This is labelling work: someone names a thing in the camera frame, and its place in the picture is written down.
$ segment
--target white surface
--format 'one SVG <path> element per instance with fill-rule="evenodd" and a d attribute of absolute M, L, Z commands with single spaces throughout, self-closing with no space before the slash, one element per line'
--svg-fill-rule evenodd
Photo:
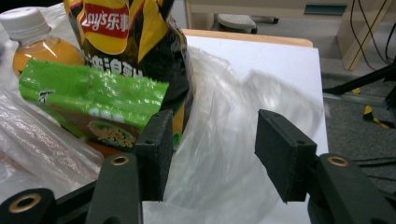
<path fill-rule="evenodd" d="M 317 49 L 197 36 L 187 36 L 187 40 L 189 46 L 227 60 L 241 79 L 251 69 L 262 70 L 323 103 Z M 324 114 L 313 141 L 318 144 L 318 155 L 329 151 Z M 264 223 L 310 223 L 307 202 L 279 201 Z"/>

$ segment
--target cable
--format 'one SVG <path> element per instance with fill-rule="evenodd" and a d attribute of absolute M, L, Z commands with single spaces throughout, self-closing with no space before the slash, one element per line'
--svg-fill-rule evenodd
<path fill-rule="evenodd" d="M 385 57 L 387 58 L 387 61 L 389 63 L 394 62 L 394 60 L 388 56 L 388 46 L 389 46 L 390 39 L 392 38 L 393 32 L 395 30 L 395 27 L 396 27 L 396 22 L 393 24 L 392 29 L 390 30 L 390 34 L 389 34 L 388 40 L 387 40 L 387 46 L 385 47 Z"/>
<path fill-rule="evenodd" d="M 383 179 L 383 180 L 388 180 L 388 181 L 396 181 L 396 179 L 393 178 L 388 178 L 384 176 L 378 176 L 378 175 L 367 175 L 368 177 L 375 178 L 375 179 Z"/>
<path fill-rule="evenodd" d="M 369 62 L 367 61 L 366 54 L 365 54 L 364 51 L 363 51 L 363 46 L 361 45 L 361 42 L 359 41 L 358 37 L 356 36 L 355 29 L 353 28 L 352 17 L 353 17 L 353 8 L 355 7 L 355 2 L 356 2 L 356 0 L 353 0 L 353 2 L 352 2 L 352 8 L 350 9 L 350 17 L 349 17 L 350 28 L 352 29 L 352 34 L 353 34 L 353 36 L 355 37 L 355 40 L 356 40 L 356 41 L 358 42 L 358 44 L 359 44 L 359 50 L 361 50 L 361 53 L 362 53 L 363 58 L 364 58 L 364 61 L 366 62 L 367 66 L 369 66 L 373 71 L 375 71 L 376 69 L 374 69 L 374 68 L 369 64 Z"/>
<path fill-rule="evenodd" d="M 371 36 L 372 39 L 373 39 L 373 44 L 374 44 L 374 46 L 375 46 L 376 52 L 378 53 L 378 55 L 379 55 L 379 57 L 381 58 L 382 62 L 384 62 L 385 64 L 389 64 L 389 63 L 384 59 L 384 57 L 382 57 L 381 53 L 379 52 L 378 46 L 377 46 L 376 43 L 375 43 L 373 31 L 372 31 L 372 29 L 371 29 L 371 26 L 370 26 L 368 20 L 367 20 L 366 14 L 364 13 L 363 7 L 361 6 L 361 0 L 358 0 L 358 3 L 359 3 L 359 7 L 360 7 L 360 9 L 361 9 L 361 14 L 363 15 L 364 21 L 365 21 L 367 27 L 369 28 L 369 34 L 370 34 L 370 36 Z"/>
<path fill-rule="evenodd" d="M 361 160 L 353 160 L 353 161 L 396 161 L 396 157 L 379 157 L 379 158 L 372 158 L 372 159 L 361 159 Z"/>

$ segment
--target green snack package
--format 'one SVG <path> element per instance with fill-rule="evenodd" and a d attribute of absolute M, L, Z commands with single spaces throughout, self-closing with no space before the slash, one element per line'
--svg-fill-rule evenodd
<path fill-rule="evenodd" d="M 20 78 L 24 100 L 78 138 L 132 151 L 161 108 L 167 83 L 123 77 L 82 65 L 30 60 Z"/>

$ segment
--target orange liquid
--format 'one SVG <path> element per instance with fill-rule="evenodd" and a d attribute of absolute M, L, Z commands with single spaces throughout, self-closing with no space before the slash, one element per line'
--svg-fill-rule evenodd
<path fill-rule="evenodd" d="M 21 76 L 24 67 L 31 58 L 64 64 L 85 64 L 78 48 L 57 37 L 36 42 L 25 48 L 18 48 L 12 63 L 17 77 Z"/>

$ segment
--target lay's logo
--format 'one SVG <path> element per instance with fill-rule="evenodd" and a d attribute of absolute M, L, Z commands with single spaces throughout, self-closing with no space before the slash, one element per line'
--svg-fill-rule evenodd
<path fill-rule="evenodd" d="M 84 4 L 84 14 L 79 20 L 85 37 L 99 50 L 108 54 L 122 53 L 129 34 L 129 8 L 110 8 Z"/>

